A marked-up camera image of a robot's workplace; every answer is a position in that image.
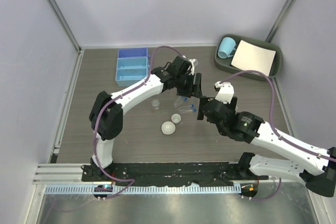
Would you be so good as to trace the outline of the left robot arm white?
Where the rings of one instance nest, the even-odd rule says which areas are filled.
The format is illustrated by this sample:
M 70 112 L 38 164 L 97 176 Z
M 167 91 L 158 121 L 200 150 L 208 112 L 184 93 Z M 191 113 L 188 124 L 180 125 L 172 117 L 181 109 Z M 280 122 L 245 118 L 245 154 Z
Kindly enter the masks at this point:
M 93 174 L 98 180 L 105 182 L 111 177 L 113 143 L 123 129 L 123 116 L 142 101 L 166 90 L 176 89 L 178 96 L 186 98 L 197 97 L 200 92 L 195 79 L 201 75 L 195 73 L 195 66 L 196 59 L 177 56 L 168 66 L 154 68 L 145 78 L 121 91 L 98 94 L 89 115 L 94 130 Z

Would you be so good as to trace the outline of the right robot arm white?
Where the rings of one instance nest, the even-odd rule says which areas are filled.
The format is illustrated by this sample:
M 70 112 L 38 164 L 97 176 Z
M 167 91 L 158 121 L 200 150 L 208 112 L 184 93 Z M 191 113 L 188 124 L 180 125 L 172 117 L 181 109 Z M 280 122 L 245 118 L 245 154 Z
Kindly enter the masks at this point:
M 320 196 L 334 196 L 335 147 L 324 149 L 309 145 L 278 131 L 259 116 L 236 112 L 236 103 L 236 97 L 230 103 L 202 97 L 197 118 L 207 118 L 222 136 L 269 149 L 284 157 L 283 160 L 267 159 L 244 153 L 237 166 L 239 177 L 275 176 L 302 183 Z

